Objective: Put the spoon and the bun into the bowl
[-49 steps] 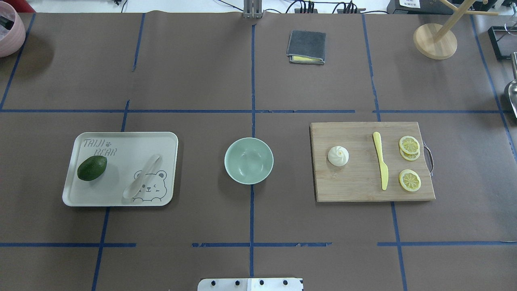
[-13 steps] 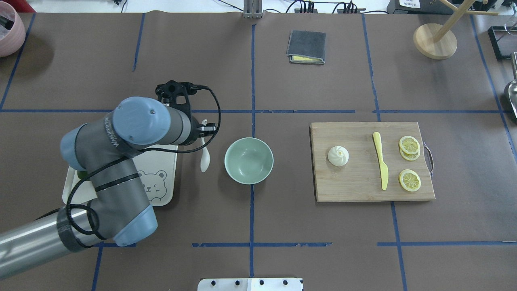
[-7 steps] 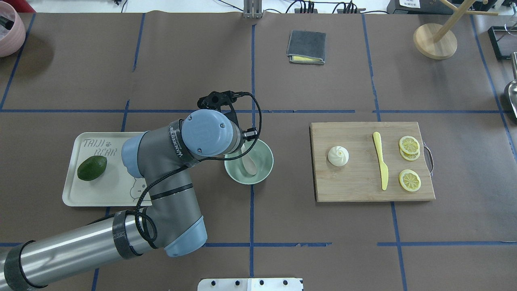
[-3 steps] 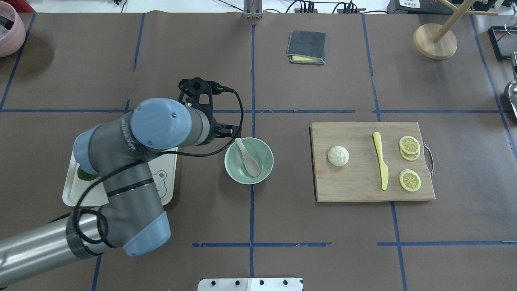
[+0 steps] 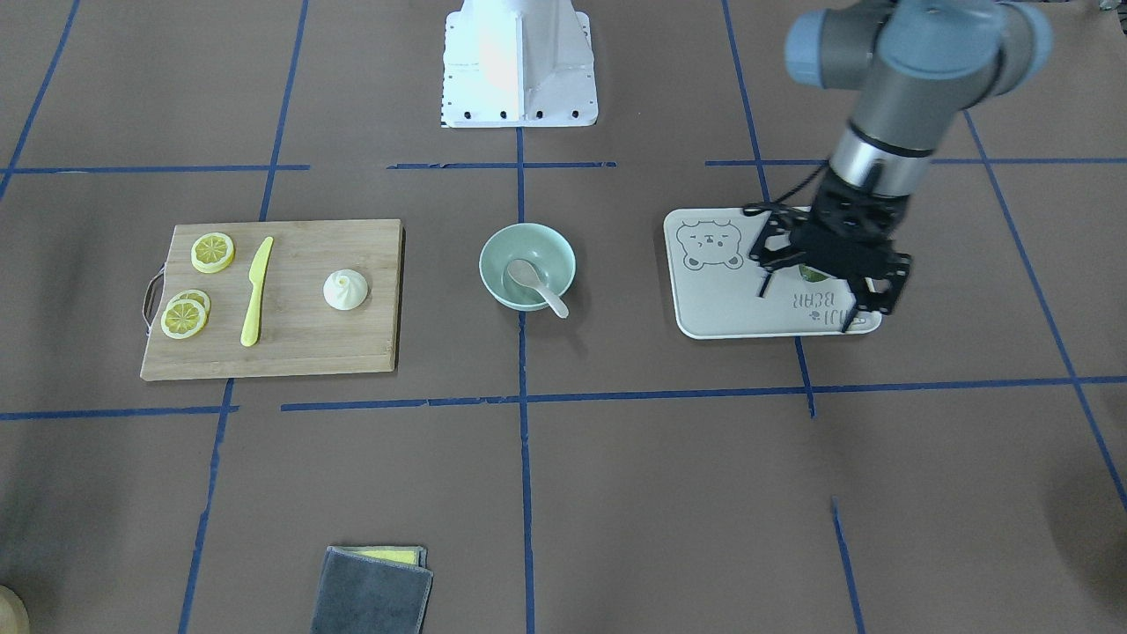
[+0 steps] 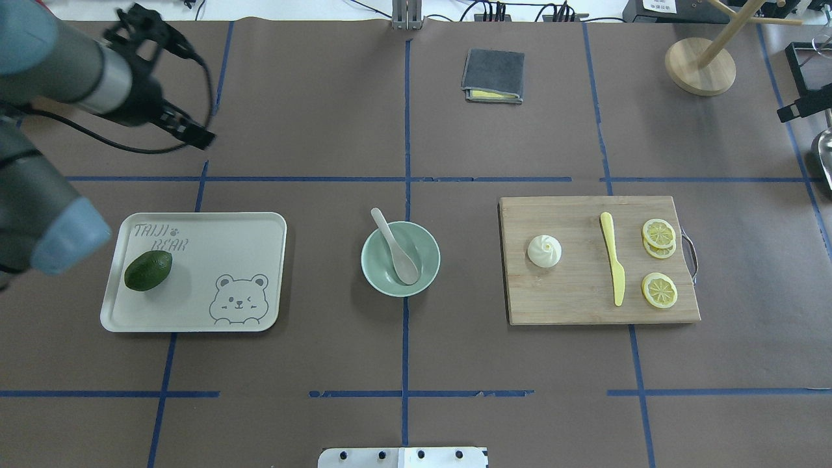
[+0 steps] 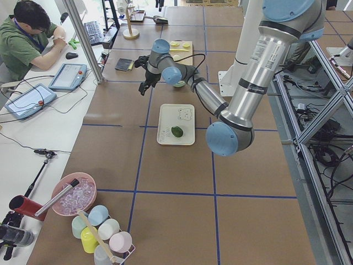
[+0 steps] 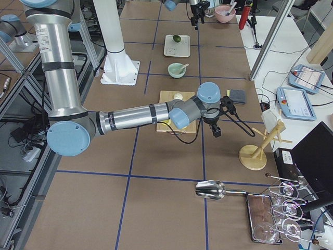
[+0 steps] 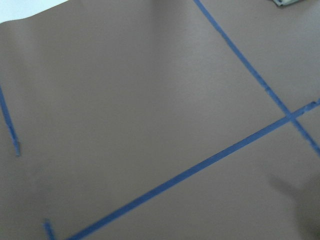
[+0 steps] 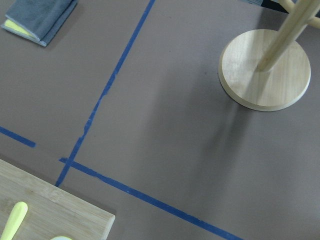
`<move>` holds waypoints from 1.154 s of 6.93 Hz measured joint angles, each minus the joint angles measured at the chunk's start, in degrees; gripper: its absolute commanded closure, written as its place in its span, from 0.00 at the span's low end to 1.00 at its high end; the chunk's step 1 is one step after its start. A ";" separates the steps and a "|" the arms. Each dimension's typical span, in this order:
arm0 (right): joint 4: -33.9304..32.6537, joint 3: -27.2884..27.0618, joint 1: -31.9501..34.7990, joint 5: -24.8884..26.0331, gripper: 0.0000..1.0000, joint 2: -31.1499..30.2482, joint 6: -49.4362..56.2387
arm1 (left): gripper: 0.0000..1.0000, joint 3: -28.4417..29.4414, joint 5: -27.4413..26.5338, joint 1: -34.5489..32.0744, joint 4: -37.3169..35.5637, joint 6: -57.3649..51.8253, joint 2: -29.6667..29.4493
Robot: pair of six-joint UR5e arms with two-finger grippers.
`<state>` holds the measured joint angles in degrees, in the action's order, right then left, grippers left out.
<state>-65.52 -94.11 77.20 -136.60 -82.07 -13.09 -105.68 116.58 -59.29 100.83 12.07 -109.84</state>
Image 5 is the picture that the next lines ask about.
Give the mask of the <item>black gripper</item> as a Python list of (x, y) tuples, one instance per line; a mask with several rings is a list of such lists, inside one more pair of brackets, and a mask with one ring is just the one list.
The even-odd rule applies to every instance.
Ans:
[(806, 266), (845, 282), (853, 294), (842, 318), (843, 334), (866, 328), (867, 312), (891, 314), (912, 269), (912, 256), (897, 252), (891, 241), (909, 197), (880, 195), (875, 184), (868, 176), (857, 188), (837, 173), (825, 173), (809, 209), (782, 198), (749, 203), (749, 217), (766, 217), (748, 252), (765, 270), (757, 297), (766, 297), (777, 270)]

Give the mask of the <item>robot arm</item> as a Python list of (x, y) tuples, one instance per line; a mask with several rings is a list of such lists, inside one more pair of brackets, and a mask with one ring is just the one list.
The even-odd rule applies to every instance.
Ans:
[(1050, 23), (1024, 3), (858, 1), (799, 16), (786, 71), (798, 84), (857, 90), (858, 100), (814, 172), (808, 209), (784, 198), (744, 206), (764, 216), (749, 261), (767, 277), (804, 266), (845, 282), (841, 330), (859, 313), (890, 314), (912, 269), (891, 233), (955, 116), (1026, 83), (1051, 51)]

